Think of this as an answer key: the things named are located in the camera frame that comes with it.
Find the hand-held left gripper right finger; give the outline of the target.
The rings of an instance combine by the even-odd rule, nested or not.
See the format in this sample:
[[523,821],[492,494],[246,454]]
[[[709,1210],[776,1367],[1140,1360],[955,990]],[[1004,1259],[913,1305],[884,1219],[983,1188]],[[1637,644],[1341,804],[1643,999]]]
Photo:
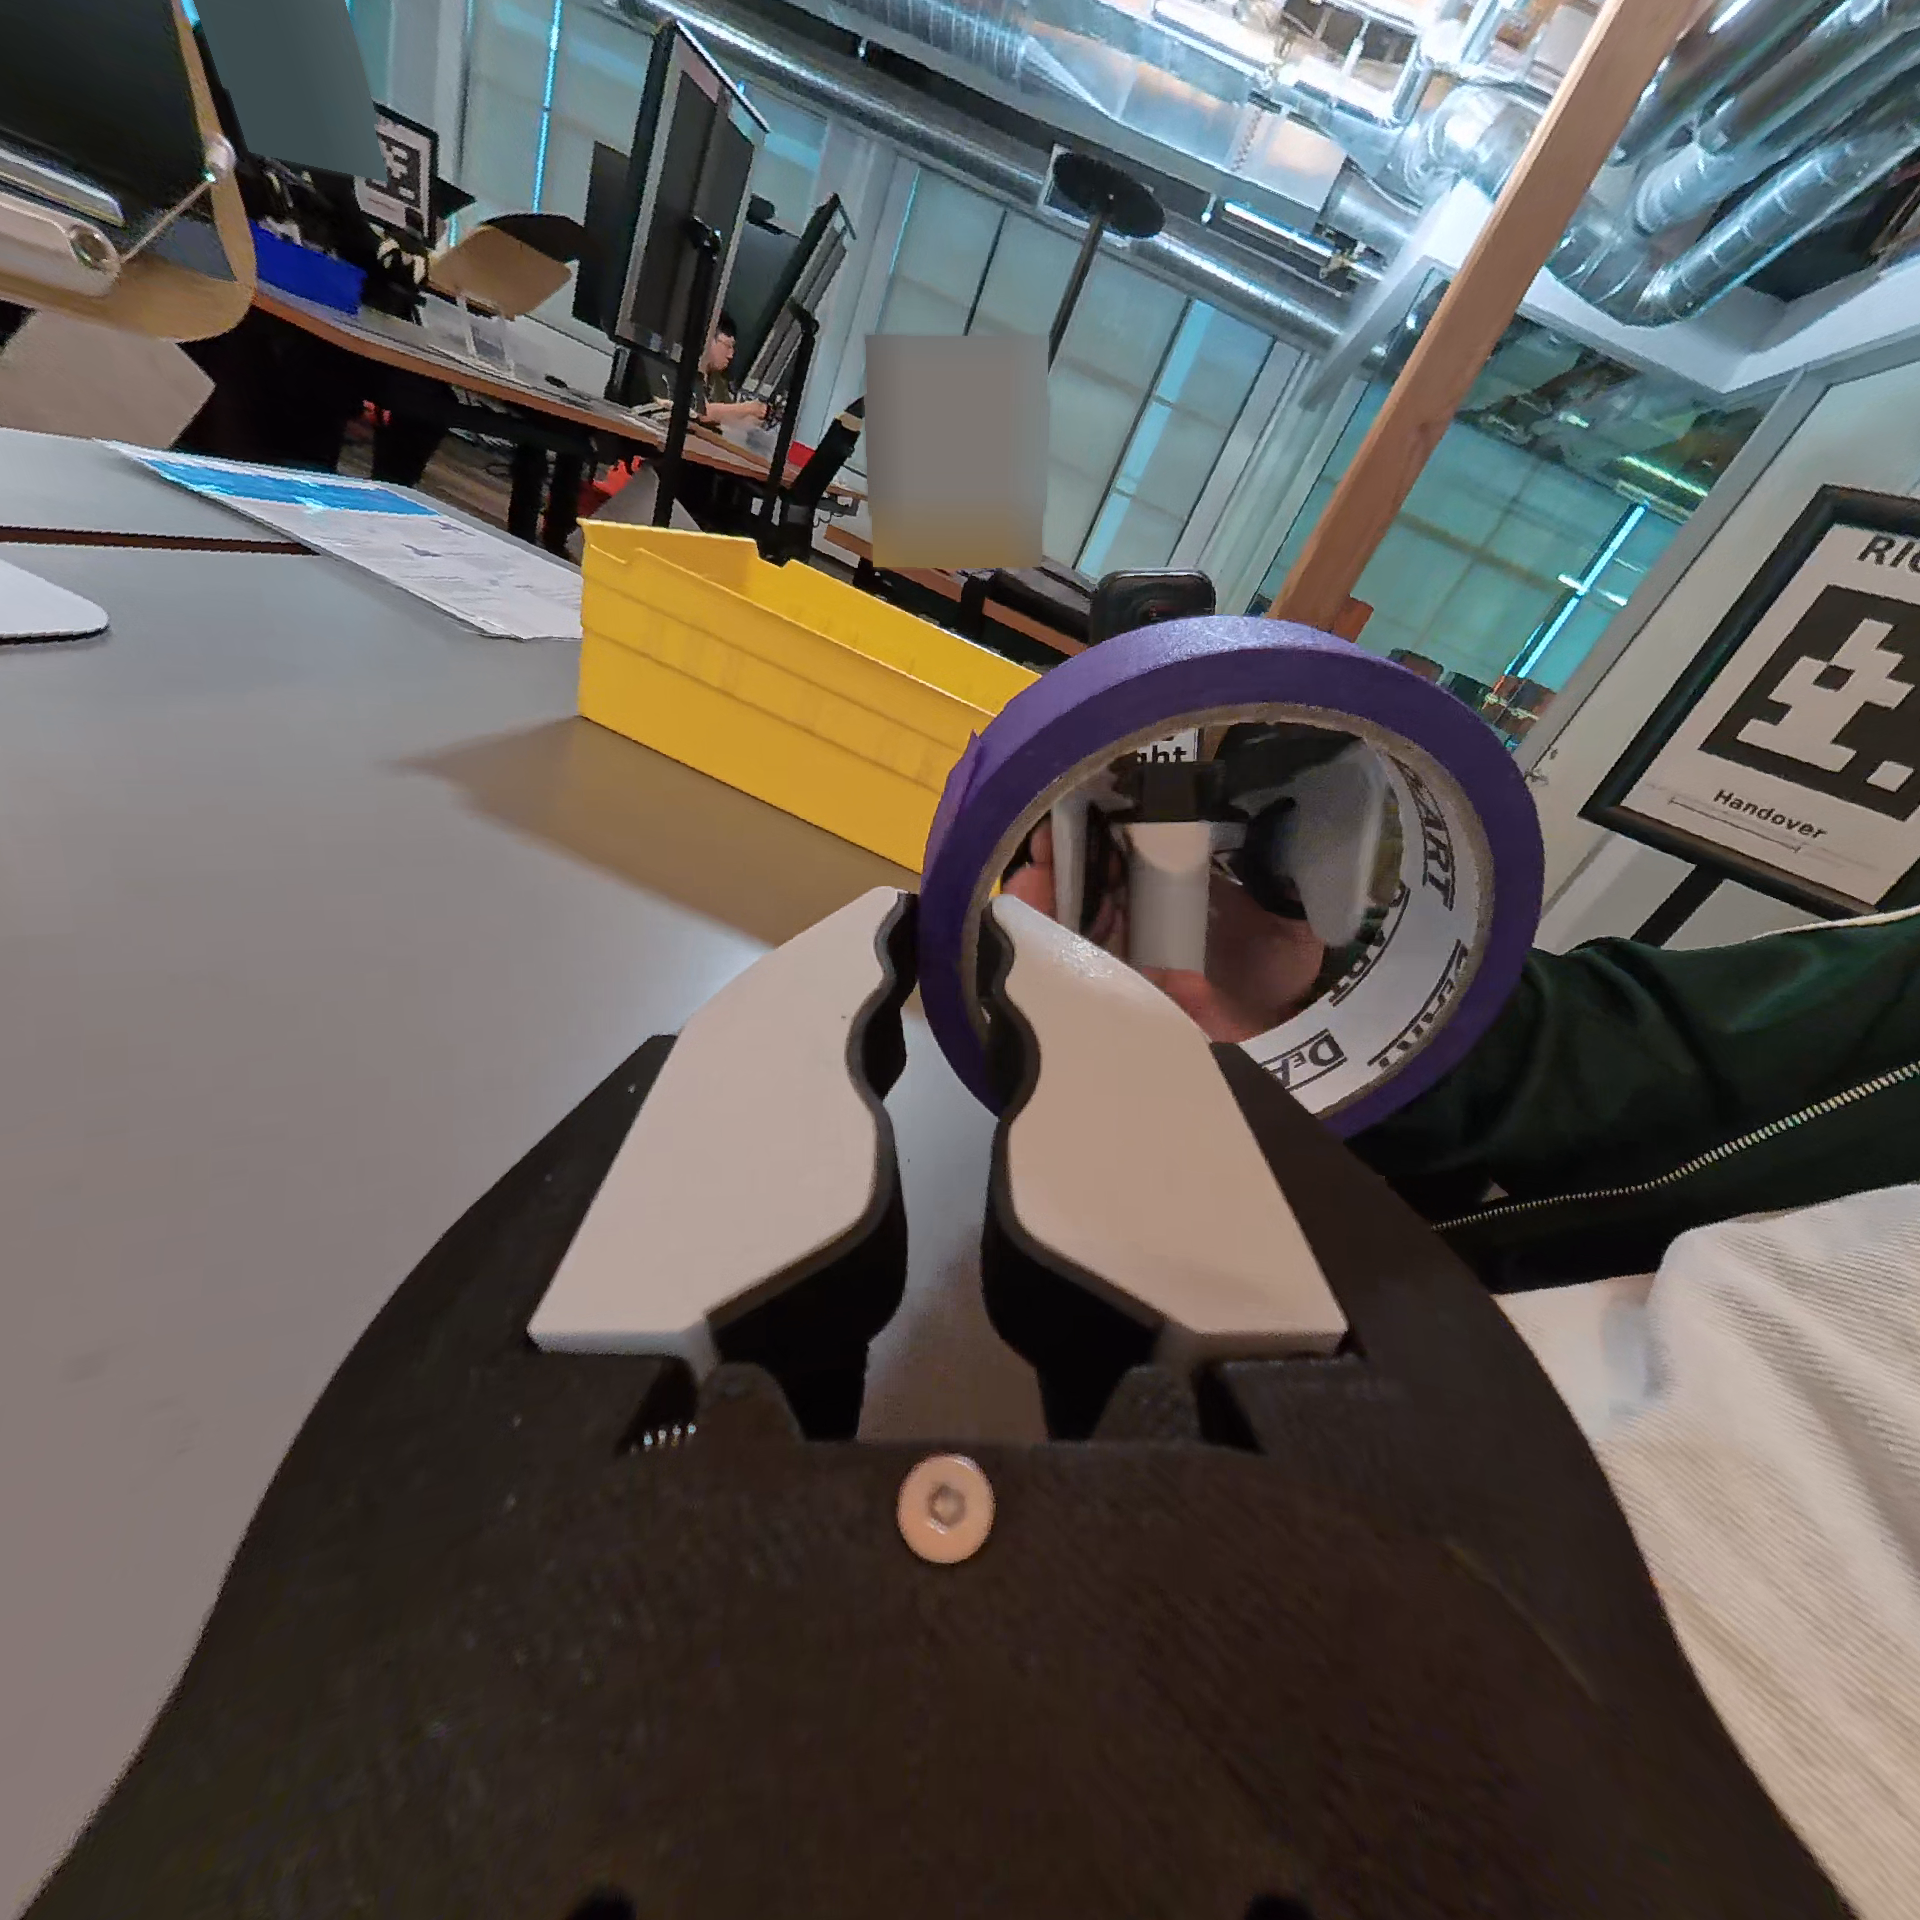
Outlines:
[[989,934],[1012,1249],[1173,1367],[1334,1353],[1350,1313],[1185,1007],[1040,908]]

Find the silver ventilation duct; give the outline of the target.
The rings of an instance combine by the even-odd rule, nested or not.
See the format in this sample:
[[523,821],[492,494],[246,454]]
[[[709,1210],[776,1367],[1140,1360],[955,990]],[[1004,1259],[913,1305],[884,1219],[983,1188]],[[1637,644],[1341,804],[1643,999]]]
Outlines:
[[1544,272],[1624,328],[1710,308],[1914,154],[1914,65],[1914,0],[1705,4],[1627,111],[1627,189],[1584,189]]

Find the black disc lamp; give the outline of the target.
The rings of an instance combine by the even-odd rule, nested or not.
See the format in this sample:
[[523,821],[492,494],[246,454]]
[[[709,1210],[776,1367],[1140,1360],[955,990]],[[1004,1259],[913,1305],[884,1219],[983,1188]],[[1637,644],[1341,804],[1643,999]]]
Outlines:
[[1047,339],[1045,339],[1045,364],[1062,356],[1062,339],[1065,339],[1072,306],[1086,300],[1097,247],[1108,231],[1128,237],[1128,247],[1161,231],[1154,189],[1144,182],[1135,182],[1128,165],[1103,164],[1103,154],[1053,152],[1047,189],[1053,189],[1053,204],[1065,204],[1072,215],[1086,215],[1086,237],[1080,237],[1080,258],[1072,258],[1065,284],[1053,300]]

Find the person's right hand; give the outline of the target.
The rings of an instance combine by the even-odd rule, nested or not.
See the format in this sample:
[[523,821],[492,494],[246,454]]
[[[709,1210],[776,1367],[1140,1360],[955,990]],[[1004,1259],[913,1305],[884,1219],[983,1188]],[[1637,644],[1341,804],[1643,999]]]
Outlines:
[[1128,959],[1154,985],[1209,1046],[1248,1046],[1287,1024],[1322,999],[1331,946],[1308,916],[1258,908],[1227,870],[1209,867],[1209,946],[1206,970],[1171,970],[1135,959],[1128,925],[1128,867],[1108,870],[1108,890],[1090,912],[1086,944]]

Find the framed marker sign on stand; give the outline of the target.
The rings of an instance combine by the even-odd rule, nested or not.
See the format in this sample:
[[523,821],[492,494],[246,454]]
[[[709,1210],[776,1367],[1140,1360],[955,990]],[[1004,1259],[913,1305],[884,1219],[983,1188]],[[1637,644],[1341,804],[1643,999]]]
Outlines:
[[1721,884],[1815,916],[1914,908],[1920,500],[1815,488],[1580,816],[1687,867],[1650,946]]

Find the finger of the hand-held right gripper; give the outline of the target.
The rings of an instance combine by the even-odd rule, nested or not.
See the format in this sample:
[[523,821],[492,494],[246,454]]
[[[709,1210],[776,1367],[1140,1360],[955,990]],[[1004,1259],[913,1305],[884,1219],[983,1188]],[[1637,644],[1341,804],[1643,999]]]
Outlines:
[[1206,970],[1209,954],[1209,821],[1128,821],[1128,959],[1140,970]]
[[1322,946],[1350,946],[1371,912],[1388,773],[1350,747],[1287,779],[1287,884]]

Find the purple tape roll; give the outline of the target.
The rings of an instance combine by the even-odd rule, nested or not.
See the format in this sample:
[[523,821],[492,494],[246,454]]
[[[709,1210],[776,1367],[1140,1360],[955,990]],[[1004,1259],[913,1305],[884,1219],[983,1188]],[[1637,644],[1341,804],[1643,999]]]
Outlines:
[[1040,809],[1097,762],[1209,724],[1275,715],[1377,753],[1404,809],[1386,944],[1248,1052],[1331,1136],[1424,1095],[1507,1007],[1544,908],[1544,836],[1501,739],[1350,640],[1206,615],[1103,640],[1031,683],[943,779],[919,890],[919,999],[955,1080],[993,1117],[975,916]]

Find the wooden background desk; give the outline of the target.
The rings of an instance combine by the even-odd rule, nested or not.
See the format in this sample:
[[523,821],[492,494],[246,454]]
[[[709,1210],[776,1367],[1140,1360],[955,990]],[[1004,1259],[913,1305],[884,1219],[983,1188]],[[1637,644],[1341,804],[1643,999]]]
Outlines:
[[[557,386],[557,381],[523,381],[511,371],[492,371],[485,356],[463,356],[463,352],[439,352],[423,339],[423,328],[409,322],[392,322],[392,316],[340,316],[329,306],[308,306],[308,300],[287,300],[277,284],[257,284],[249,295],[249,308],[277,316],[277,322],[291,322],[299,333],[323,339],[323,345],[340,345],[353,352],[355,364],[379,364],[392,374],[420,374],[420,381],[436,381],[436,386],[453,386],[453,394],[485,394],[492,398],[498,413],[476,413],[476,433],[523,433],[523,440],[588,440],[588,446],[636,446],[646,457],[657,457],[670,446],[670,413],[626,413],[626,407],[610,407],[610,398],[588,398],[576,386]],[[767,454],[750,454],[730,433],[714,433],[709,423],[683,423],[683,446],[682,446],[682,468],[706,468],[706,470],[730,470],[750,488],[767,482]],[[823,512],[864,512],[864,488],[838,470],[830,476],[823,488]]]

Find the wooden pillar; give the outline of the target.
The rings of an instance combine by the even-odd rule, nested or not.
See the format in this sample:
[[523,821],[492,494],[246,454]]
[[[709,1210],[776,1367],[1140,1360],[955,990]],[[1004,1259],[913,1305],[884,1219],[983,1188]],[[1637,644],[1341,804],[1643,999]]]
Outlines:
[[1430,446],[1514,322],[1544,258],[1562,247],[1637,87],[1669,62],[1696,15],[1696,0],[1613,0],[1599,15],[1566,85],[1514,154],[1468,263],[1452,269],[1377,423],[1365,427],[1275,603],[1264,609],[1271,622],[1334,632],[1365,559],[1411,494]]

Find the white monitor stand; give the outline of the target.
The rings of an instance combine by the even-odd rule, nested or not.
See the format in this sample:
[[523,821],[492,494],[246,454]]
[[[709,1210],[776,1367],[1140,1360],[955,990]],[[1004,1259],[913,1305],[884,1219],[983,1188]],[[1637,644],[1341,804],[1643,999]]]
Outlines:
[[0,559],[0,644],[77,644],[99,640],[108,609]]

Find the wall marker poster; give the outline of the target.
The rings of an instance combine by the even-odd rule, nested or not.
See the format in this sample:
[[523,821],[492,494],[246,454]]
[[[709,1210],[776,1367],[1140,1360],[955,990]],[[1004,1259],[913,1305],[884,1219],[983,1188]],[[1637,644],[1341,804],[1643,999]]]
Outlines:
[[355,182],[355,210],[389,228],[436,247],[436,126],[376,99],[379,165]]

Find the grey desk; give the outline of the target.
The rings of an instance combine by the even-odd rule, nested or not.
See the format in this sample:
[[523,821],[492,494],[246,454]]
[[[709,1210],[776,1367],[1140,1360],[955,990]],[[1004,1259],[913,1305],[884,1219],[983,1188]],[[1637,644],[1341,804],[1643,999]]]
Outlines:
[[77,433],[0,669],[0,1894],[130,1768],[323,1385],[646,1040],[913,878],[576,724],[485,640]]

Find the black desk monitor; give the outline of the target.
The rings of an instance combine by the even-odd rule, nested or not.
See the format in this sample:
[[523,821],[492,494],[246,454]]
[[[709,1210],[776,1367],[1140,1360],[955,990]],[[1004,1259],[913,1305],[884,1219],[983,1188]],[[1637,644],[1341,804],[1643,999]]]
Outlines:
[[861,231],[848,204],[830,196],[812,210],[805,231],[780,248],[757,316],[737,328],[731,374],[743,394],[757,398],[780,394],[805,339],[805,316],[819,322],[851,237]]
[[706,352],[761,136],[761,111],[709,48],[662,27],[632,152],[588,154],[575,316],[662,364]]

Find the yellow plastic bin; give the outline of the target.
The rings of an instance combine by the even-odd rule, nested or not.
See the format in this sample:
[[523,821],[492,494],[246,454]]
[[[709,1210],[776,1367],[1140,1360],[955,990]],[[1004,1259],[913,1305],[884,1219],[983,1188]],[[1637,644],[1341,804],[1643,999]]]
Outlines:
[[757,541],[585,523],[576,715],[899,870],[1040,677]]

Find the printed paper sheet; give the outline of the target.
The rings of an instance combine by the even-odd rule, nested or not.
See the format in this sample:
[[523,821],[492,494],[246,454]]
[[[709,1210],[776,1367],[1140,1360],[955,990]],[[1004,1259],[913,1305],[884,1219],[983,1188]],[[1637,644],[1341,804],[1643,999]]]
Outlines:
[[485,640],[511,644],[576,644],[585,576],[576,568],[446,512],[402,482],[299,470],[299,468],[231,468],[205,454],[161,454],[108,440],[161,482],[231,510],[299,549],[347,559]]

